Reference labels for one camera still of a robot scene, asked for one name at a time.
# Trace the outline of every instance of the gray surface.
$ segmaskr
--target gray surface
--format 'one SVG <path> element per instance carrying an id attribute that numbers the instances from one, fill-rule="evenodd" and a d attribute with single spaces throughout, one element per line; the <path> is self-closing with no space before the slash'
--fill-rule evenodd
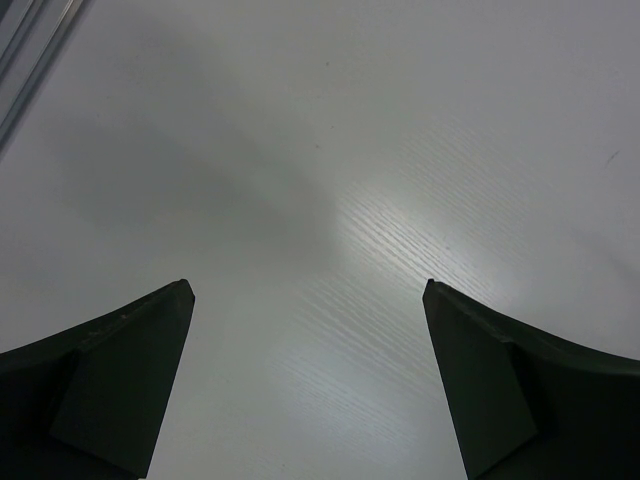
<path id="1" fill-rule="evenodd" d="M 430 276 L 640 358 L 640 4 L 172 3 L 96 2 L 0 164 L 0 348 L 194 286 L 151 479 L 464 478 Z"/>

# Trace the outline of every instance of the white table surface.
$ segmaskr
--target white table surface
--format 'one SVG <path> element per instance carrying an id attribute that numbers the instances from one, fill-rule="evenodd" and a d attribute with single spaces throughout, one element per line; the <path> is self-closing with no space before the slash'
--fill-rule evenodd
<path id="1" fill-rule="evenodd" d="M 429 277 L 640 358 L 639 21 L 95 1 L 0 164 L 0 350 L 185 277 L 150 479 L 463 479 Z"/>

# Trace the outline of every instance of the black object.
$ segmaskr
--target black object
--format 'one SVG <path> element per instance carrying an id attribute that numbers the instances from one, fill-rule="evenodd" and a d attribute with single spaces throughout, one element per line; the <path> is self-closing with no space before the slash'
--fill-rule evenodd
<path id="1" fill-rule="evenodd" d="M 0 478 L 146 477 L 194 301 L 181 280 L 0 355 Z"/>
<path id="2" fill-rule="evenodd" d="M 433 280 L 423 300 L 469 478 L 640 478 L 640 362 Z"/>

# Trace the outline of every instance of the scratch mark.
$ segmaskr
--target scratch mark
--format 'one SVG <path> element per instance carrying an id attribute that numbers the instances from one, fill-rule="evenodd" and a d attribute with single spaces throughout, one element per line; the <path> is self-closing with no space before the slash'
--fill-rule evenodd
<path id="1" fill-rule="evenodd" d="M 605 167 L 608 167 L 609 164 L 611 163 L 611 161 L 616 158 L 618 156 L 618 154 L 620 153 L 620 150 L 618 150 L 616 153 L 614 153 L 613 155 L 611 155 L 609 157 L 609 160 L 607 160 L 607 163 L 605 164 Z"/>

